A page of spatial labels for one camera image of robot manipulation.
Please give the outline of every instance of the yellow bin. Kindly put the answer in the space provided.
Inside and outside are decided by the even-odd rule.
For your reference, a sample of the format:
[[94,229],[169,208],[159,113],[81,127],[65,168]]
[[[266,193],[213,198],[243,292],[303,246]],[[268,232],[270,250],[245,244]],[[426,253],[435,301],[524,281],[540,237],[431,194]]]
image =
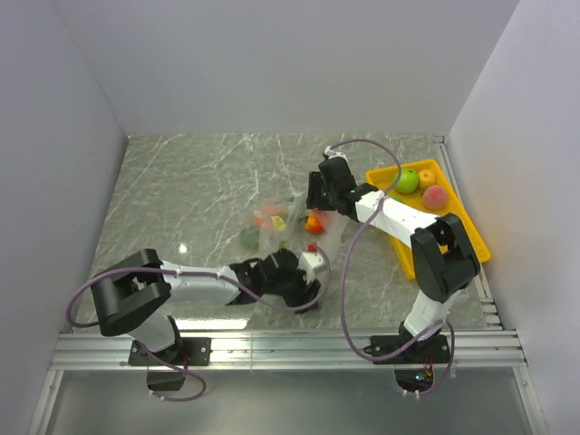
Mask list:
[[[465,211],[465,208],[461,204],[461,201],[459,201],[459,198],[457,197],[455,191],[453,190],[453,187],[447,180],[447,177],[445,177],[443,170],[441,170],[439,163],[436,160],[428,159],[428,160],[413,161],[411,163],[404,163],[402,164],[402,166],[404,168],[415,169],[417,172],[423,169],[430,169],[433,172],[433,174],[435,174],[435,184],[438,184],[442,186],[445,190],[447,190],[448,193],[447,204],[441,210],[433,211],[423,206],[423,203],[421,201],[421,193],[419,192],[418,189],[409,195],[403,195],[394,190],[390,193],[392,195],[400,196],[404,204],[413,207],[417,210],[436,214],[439,216],[443,216],[448,213],[453,213],[457,215],[461,219],[461,222],[463,222],[463,226],[467,230],[469,240],[471,241],[471,244],[475,249],[475,253],[478,256],[479,261],[481,263],[489,261],[489,259],[491,258],[491,254],[489,253],[488,247],[481,238],[481,235],[479,234],[478,230],[475,228],[475,225],[473,225],[473,222],[471,222],[468,212]],[[376,186],[381,190],[385,190],[391,185],[392,180],[394,179],[396,173],[397,173],[396,166],[369,170],[366,173],[366,181],[367,183],[372,184],[373,186]],[[411,249],[406,245],[404,245],[401,241],[397,240],[396,238],[391,236],[389,236],[389,238],[391,239],[392,247],[394,247],[395,249],[395,253],[399,258],[399,262],[401,263],[405,275],[407,276],[408,279],[415,279],[415,269],[413,267],[413,257]]]

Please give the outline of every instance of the orange fruit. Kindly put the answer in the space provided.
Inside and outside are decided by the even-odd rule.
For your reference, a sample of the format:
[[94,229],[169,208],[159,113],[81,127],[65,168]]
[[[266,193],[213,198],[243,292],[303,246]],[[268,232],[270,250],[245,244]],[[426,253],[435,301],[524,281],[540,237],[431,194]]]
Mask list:
[[419,171],[419,189],[425,190],[435,185],[435,174],[431,169],[424,169]]

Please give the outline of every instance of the table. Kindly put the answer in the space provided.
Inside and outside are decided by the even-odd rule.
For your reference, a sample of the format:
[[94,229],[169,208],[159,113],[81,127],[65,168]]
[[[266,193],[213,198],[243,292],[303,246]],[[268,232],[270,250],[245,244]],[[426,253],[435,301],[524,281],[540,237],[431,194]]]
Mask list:
[[[402,162],[436,159],[437,144],[427,135],[386,134],[175,134],[130,137],[104,221],[92,274],[133,252],[155,248],[160,258],[191,266],[222,266],[249,257],[237,239],[245,213],[263,198],[287,198],[305,191],[328,145],[356,137],[378,140]],[[391,165],[384,151],[367,143],[343,148],[357,181],[368,169]],[[215,306],[172,304],[160,311],[180,329],[335,330],[340,327],[340,268],[346,245],[360,224],[347,228],[333,262],[333,277],[321,308],[306,314],[276,311],[262,304]],[[405,278],[385,235],[363,234],[349,268],[347,316],[353,329],[399,326],[418,292]],[[308,236],[300,242],[304,249]],[[95,320],[85,295],[79,321]],[[470,285],[453,305],[458,329],[488,326],[481,292]]]

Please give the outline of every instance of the purple cable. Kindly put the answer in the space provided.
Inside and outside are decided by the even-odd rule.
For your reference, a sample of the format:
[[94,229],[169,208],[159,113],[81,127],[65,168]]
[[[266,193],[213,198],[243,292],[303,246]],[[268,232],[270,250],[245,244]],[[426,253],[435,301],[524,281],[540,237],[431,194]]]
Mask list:
[[[324,262],[326,263],[326,267],[327,267],[326,279],[324,280],[324,284],[323,284],[322,288],[320,289],[318,294],[314,297],[314,299],[312,301],[308,302],[307,304],[302,304],[299,306],[285,306],[285,305],[278,305],[278,304],[269,303],[269,302],[265,301],[264,299],[262,299],[257,294],[255,294],[254,292],[252,292],[249,288],[247,288],[246,286],[239,283],[238,281],[236,281],[228,276],[218,275],[218,274],[213,273],[213,272],[180,271],[179,275],[209,277],[209,278],[221,279],[222,281],[226,281],[227,283],[230,283],[231,285],[236,285],[242,292],[246,293],[247,295],[249,295],[250,297],[255,299],[257,302],[261,302],[264,305],[270,306],[270,307],[278,309],[278,310],[285,310],[285,311],[290,311],[290,312],[303,311],[303,310],[310,308],[311,306],[313,306],[314,304],[316,304],[320,300],[320,298],[326,292],[326,289],[328,288],[328,283],[330,282],[331,270],[330,270],[330,260],[328,258],[328,255],[319,246],[316,247],[316,252],[320,253]],[[118,274],[137,274],[137,273],[176,276],[178,274],[178,271],[177,270],[170,270],[170,269],[157,269],[157,268],[153,268],[153,267],[122,267],[120,269],[114,269],[114,270],[109,270],[107,272],[103,272],[102,274],[95,276],[94,278],[90,279],[89,281],[87,281],[86,283],[81,285],[81,287],[76,292],[74,292],[74,295],[72,295],[71,300],[66,305],[66,309],[65,309],[66,321],[69,324],[71,324],[72,326],[74,326],[75,328],[89,328],[91,326],[97,326],[99,324],[99,322],[89,322],[87,324],[81,324],[79,322],[76,322],[73,319],[73,307],[74,307],[74,304],[76,303],[76,301],[79,299],[79,297],[81,297],[81,295],[87,289],[89,289],[91,286],[97,284],[98,282],[102,281],[103,279],[110,278],[111,276],[115,276]],[[152,393],[154,396],[159,397],[164,401],[194,401],[195,399],[198,399],[199,397],[201,397],[203,395],[203,393],[206,391],[208,386],[206,384],[206,381],[201,376],[199,376],[198,374],[196,374],[190,370],[181,369],[177,365],[171,364],[170,362],[162,361],[152,351],[150,351],[147,348],[147,346],[143,343],[139,343],[139,346],[156,363],[164,365],[164,366],[166,366],[170,369],[173,369],[177,372],[182,372],[183,374],[191,376],[192,378],[195,378],[201,382],[201,390],[199,392],[197,392],[196,394],[189,396],[189,397],[179,397],[179,398],[168,397],[168,396],[163,396],[162,394],[160,394],[156,391]]]
[[454,332],[453,327],[450,325],[449,322],[439,320],[438,322],[431,324],[430,326],[428,326],[425,329],[423,329],[422,331],[420,331],[413,338],[411,338],[406,344],[401,346],[399,349],[397,349],[391,353],[388,353],[386,355],[382,355],[382,356],[371,356],[371,355],[365,353],[362,349],[357,348],[356,344],[354,343],[353,338],[351,337],[351,333],[348,330],[348,324],[346,323],[346,275],[348,273],[348,265],[351,261],[351,256],[353,255],[354,246],[357,244],[357,242],[361,238],[363,231],[371,224],[371,222],[379,215],[379,213],[381,213],[382,206],[384,204],[384,201],[387,198],[387,194],[397,185],[397,183],[399,182],[399,179],[401,178],[401,174],[402,174],[401,163],[399,162],[399,159],[397,159],[397,156],[395,155],[395,153],[392,152],[391,150],[389,150],[386,146],[384,146],[380,142],[377,142],[376,140],[370,140],[370,139],[344,140],[342,142],[334,144],[332,147],[330,147],[330,149],[334,150],[335,148],[342,147],[343,145],[346,145],[348,143],[355,143],[355,142],[371,143],[372,145],[376,145],[380,149],[386,151],[392,157],[395,164],[397,165],[397,177],[392,182],[392,184],[383,191],[384,196],[379,200],[377,208],[371,213],[369,218],[366,219],[362,223],[361,227],[356,231],[353,239],[351,240],[351,243],[348,246],[348,250],[346,251],[346,257],[344,258],[344,264],[343,264],[343,271],[341,273],[341,327],[343,328],[344,338],[346,339],[346,342],[348,343],[348,345],[350,346],[350,348],[353,350],[354,353],[356,353],[361,358],[363,358],[367,361],[379,363],[379,362],[384,362],[384,361],[390,360],[391,358],[394,358],[395,356],[405,352],[414,343],[418,342],[423,335],[426,335],[430,332],[433,332],[433,330],[440,329],[440,327],[443,324],[446,324],[449,327],[449,330],[451,332],[451,346],[450,346],[451,351],[450,351],[449,363],[447,365],[447,368],[445,369],[445,372],[443,373],[443,376],[441,376],[441,378],[427,391],[420,393],[420,395],[423,395],[423,394],[425,394],[427,392],[431,392],[435,388],[439,387],[441,381],[443,381],[447,377],[447,375],[450,373],[451,365],[453,364],[453,358],[455,356],[455,332]]

